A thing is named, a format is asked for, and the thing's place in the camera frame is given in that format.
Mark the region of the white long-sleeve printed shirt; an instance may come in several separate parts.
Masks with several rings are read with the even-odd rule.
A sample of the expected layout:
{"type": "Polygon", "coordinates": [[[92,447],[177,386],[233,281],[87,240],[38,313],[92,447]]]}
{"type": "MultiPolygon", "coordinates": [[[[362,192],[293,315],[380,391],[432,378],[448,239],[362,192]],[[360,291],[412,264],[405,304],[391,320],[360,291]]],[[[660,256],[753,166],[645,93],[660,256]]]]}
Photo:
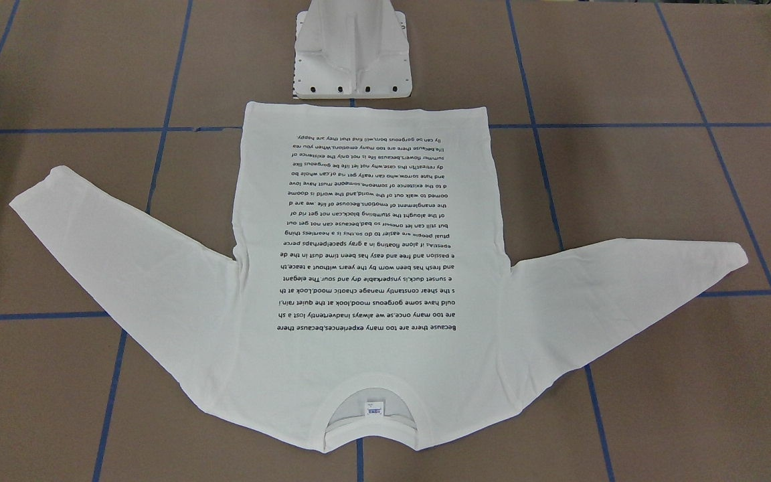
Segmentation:
{"type": "Polygon", "coordinates": [[[619,238],[511,264],[484,108],[250,102],[232,257],[67,167],[10,205],[199,409],[322,453],[514,417],[748,262],[619,238]]]}

